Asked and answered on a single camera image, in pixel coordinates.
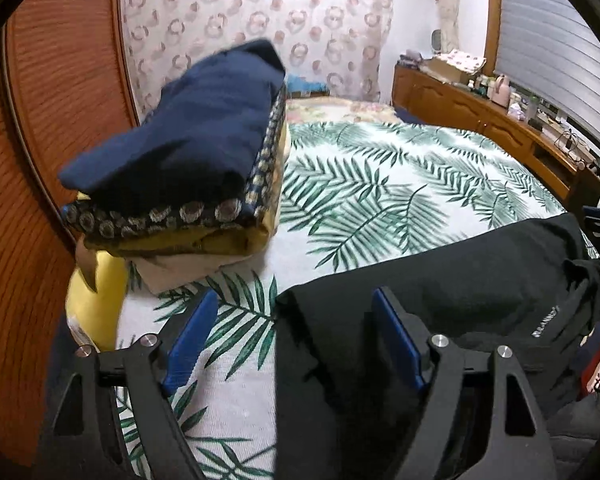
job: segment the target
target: blue gripper pad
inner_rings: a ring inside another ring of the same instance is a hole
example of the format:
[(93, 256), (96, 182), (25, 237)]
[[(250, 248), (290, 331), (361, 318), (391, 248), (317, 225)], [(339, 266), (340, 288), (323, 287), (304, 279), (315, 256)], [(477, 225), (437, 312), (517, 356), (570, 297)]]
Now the blue gripper pad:
[[(407, 314), (391, 290), (376, 288), (371, 308), (378, 323), (378, 330), (391, 356), (400, 380), (421, 391), (431, 379), (427, 331), (420, 318)], [(414, 330), (414, 341), (407, 330)]]
[(179, 387), (189, 382), (193, 367), (217, 317), (218, 295), (210, 290), (200, 301), (169, 352), (167, 375), (162, 381), (162, 389), (167, 396), (172, 396)]

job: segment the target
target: gray roller blind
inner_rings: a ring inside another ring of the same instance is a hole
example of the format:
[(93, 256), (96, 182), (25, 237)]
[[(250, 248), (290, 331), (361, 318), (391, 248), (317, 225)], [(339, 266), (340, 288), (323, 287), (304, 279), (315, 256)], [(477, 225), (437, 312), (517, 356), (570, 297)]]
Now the gray roller blind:
[(600, 142), (600, 42), (568, 0), (502, 0), (496, 72), (557, 105)]

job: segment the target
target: white wall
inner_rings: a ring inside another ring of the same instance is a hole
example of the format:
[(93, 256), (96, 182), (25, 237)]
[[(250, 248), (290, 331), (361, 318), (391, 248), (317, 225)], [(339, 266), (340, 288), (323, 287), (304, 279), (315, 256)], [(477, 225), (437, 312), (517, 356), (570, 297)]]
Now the white wall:
[(460, 0), (458, 29), (460, 50), (484, 56), (489, 0)]
[(380, 101), (391, 100), (394, 67), (405, 50), (411, 48), (431, 57), (431, 33), (440, 26), (436, 0), (394, 0), (394, 18), (380, 53)]

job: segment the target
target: kettle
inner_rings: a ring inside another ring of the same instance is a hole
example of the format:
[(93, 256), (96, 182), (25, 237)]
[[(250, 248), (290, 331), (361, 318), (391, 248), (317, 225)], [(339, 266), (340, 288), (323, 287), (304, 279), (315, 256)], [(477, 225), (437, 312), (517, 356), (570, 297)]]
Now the kettle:
[(491, 95), (491, 101), (497, 105), (509, 108), (509, 96), (511, 95), (511, 88), (509, 87), (509, 77), (501, 75), (496, 79), (496, 86), (493, 89)]

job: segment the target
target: leaf-patterned bed sheet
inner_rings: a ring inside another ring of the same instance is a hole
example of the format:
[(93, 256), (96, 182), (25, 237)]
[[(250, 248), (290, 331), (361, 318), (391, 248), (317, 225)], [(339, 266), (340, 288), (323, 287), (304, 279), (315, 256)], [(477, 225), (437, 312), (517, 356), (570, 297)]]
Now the leaf-patterned bed sheet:
[[(344, 122), (289, 124), (289, 132), (281, 222), (263, 253), (159, 296), (130, 270), (118, 326), (121, 347), (158, 332), (202, 285), (221, 299), (189, 384), (171, 399), (210, 479), (273, 477), (272, 307), (279, 292), (564, 212), (521, 164), (474, 132)], [(118, 405), (134, 468), (150, 478), (133, 407), (122, 388)]]

